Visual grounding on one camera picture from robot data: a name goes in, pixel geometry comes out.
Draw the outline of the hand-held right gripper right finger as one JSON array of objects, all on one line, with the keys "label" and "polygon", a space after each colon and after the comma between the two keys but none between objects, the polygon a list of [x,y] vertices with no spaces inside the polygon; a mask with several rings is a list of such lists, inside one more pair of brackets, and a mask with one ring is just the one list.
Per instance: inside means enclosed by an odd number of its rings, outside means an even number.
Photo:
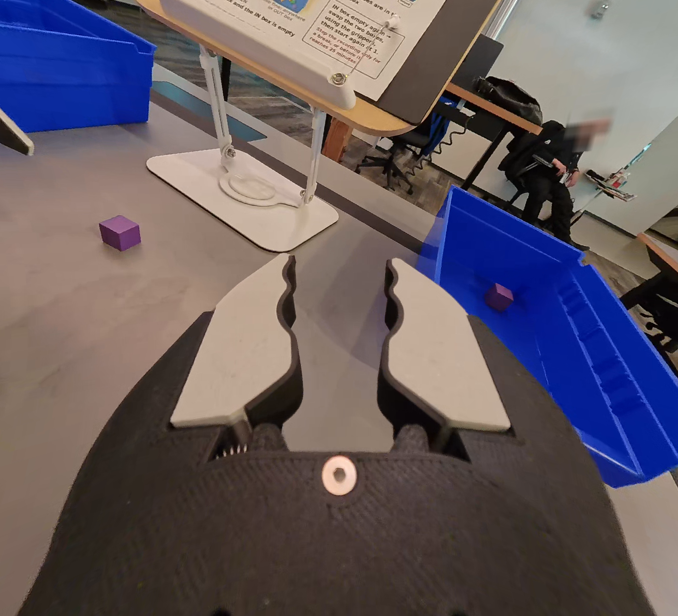
[{"label": "hand-held right gripper right finger", "polygon": [[396,438],[424,430],[446,449],[460,430],[505,434],[511,422],[469,315],[453,296],[402,259],[385,268],[386,338],[377,405]]}]

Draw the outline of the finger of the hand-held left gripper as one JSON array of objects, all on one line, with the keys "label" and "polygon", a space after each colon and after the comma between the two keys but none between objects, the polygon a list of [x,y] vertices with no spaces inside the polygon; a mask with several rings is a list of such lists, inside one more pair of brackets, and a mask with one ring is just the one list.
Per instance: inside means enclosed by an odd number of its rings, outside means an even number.
[{"label": "finger of the hand-held left gripper", "polygon": [[31,156],[35,145],[29,136],[1,109],[1,145]]}]

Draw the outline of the wooden document stand white base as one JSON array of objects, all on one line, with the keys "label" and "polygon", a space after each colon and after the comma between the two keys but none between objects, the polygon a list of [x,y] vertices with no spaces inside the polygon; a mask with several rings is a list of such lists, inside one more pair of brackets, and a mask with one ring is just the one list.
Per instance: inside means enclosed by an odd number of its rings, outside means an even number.
[{"label": "wooden document stand white base", "polygon": [[[160,0],[136,0],[152,18],[199,44],[218,142],[217,149],[151,158],[147,168],[255,245],[288,253],[338,221],[338,213],[316,197],[327,116],[378,137],[400,135],[418,126],[433,110],[500,1],[446,0],[381,97],[372,101],[357,95],[355,105],[343,109],[171,18]],[[234,144],[227,124],[220,57],[309,104],[312,147],[303,186]]]}]

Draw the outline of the wooden post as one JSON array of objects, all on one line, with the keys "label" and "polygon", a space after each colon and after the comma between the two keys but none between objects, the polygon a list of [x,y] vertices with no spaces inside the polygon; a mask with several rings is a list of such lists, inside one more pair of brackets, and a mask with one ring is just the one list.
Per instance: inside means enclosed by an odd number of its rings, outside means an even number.
[{"label": "wooden post", "polygon": [[341,163],[352,136],[352,127],[332,117],[327,121],[323,133],[322,155]]}]

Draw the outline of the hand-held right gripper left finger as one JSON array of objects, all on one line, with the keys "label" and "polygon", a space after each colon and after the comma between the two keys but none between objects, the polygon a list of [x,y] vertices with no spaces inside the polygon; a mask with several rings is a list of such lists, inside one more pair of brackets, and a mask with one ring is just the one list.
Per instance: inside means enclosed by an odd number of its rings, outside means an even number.
[{"label": "hand-held right gripper left finger", "polygon": [[170,423],[173,428],[247,424],[282,429],[301,407],[296,258],[280,254],[218,302]]}]

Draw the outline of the wooden office desk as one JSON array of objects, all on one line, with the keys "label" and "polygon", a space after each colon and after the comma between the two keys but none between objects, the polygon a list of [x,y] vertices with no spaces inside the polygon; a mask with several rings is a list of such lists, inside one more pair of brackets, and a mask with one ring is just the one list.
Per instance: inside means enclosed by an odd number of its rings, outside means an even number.
[{"label": "wooden office desk", "polygon": [[467,90],[466,88],[454,84],[452,81],[445,87],[445,94],[454,96],[460,103],[463,102],[464,104],[468,104],[470,106],[469,109],[473,111],[473,117],[477,117],[479,114],[491,115],[500,122],[500,126],[498,127],[495,136],[493,138],[486,138],[486,140],[489,141],[489,145],[461,183],[460,187],[465,191],[470,190],[472,184],[485,168],[491,156],[502,144],[502,141],[507,134],[529,132],[533,135],[538,135],[541,131],[541,126],[510,112],[504,107],[492,103],[474,91]]}]

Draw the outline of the purple wooden cube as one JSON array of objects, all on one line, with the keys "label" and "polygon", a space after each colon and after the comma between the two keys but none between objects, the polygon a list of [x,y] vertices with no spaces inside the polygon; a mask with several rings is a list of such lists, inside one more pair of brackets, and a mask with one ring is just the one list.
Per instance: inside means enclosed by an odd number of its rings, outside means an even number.
[{"label": "purple wooden cube", "polygon": [[505,286],[495,283],[488,288],[484,295],[488,307],[497,312],[505,312],[514,303],[513,292]]},{"label": "purple wooden cube", "polygon": [[99,223],[102,241],[120,252],[141,244],[140,226],[123,215]]}]

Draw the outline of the black office chair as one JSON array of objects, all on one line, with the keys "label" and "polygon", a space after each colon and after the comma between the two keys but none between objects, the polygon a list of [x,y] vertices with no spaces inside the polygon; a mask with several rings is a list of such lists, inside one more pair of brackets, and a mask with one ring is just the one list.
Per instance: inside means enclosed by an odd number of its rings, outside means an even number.
[{"label": "black office chair", "polygon": [[395,192],[396,188],[404,185],[406,194],[412,196],[414,187],[408,174],[399,168],[397,158],[405,153],[418,154],[416,163],[422,163],[424,148],[430,140],[430,128],[425,130],[423,132],[417,128],[402,135],[378,138],[376,145],[355,166],[355,173],[360,174],[363,169],[378,168],[385,177],[387,190]]}]

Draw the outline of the blue plastic bin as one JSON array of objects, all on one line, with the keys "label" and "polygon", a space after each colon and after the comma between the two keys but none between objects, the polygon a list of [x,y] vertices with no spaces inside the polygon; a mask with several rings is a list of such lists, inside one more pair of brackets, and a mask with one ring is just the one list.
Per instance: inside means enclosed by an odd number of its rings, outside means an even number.
[{"label": "blue plastic bin", "polygon": [[[417,269],[482,320],[569,419],[603,481],[648,482],[677,467],[677,376],[583,255],[452,187]],[[513,292],[505,312],[484,295]]]},{"label": "blue plastic bin", "polygon": [[147,122],[155,52],[72,0],[1,0],[1,110],[27,133]]}]

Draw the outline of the black backpack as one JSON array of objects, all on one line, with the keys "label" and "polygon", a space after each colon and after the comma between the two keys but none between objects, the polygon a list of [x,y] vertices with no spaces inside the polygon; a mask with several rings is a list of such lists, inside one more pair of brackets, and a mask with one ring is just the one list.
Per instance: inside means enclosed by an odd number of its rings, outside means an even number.
[{"label": "black backpack", "polygon": [[532,95],[508,79],[489,76],[475,78],[473,90],[483,99],[537,126],[543,124],[541,106]]}]

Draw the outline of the black monitor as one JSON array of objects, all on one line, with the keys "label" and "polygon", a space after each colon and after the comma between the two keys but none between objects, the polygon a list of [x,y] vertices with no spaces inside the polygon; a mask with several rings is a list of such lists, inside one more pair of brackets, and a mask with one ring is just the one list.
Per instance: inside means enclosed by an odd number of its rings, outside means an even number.
[{"label": "black monitor", "polygon": [[473,92],[479,78],[486,78],[497,58],[500,56],[504,44],[487,35],[480,34],[466,54],[458,70],[454,73],[450,83]]}]

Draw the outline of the blue hanging bag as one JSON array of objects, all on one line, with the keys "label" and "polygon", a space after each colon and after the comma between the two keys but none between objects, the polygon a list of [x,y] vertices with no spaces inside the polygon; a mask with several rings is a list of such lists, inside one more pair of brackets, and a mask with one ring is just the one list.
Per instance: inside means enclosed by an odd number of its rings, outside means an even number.
[{"label": "blue hanging bag", "polygon": [[428,141],[421,151],[423,156],[428,156],[436,150],[450,127],[450,119],[446,117],[444,112],[441,113],[438,108],[435,108],[430,116],[431,121]]}]

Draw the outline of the small cluttered side table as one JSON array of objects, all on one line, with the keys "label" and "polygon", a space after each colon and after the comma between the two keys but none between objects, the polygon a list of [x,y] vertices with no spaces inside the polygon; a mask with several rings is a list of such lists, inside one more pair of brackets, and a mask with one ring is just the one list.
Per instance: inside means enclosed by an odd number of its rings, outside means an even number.
[{"label": "small cluttered side table", "polygon": [[618,170],[614,174],[611,174],[608,178],[603,178],[594,170],[588,170],[584,175],[592,184],[595,185],[600,193],[605,194],[607,197],[619,199],[623,202],[631,202],[637,197],[636,194],[632,194],[623,190],[623,186],[626,184],[629,178],[628,167]]}]

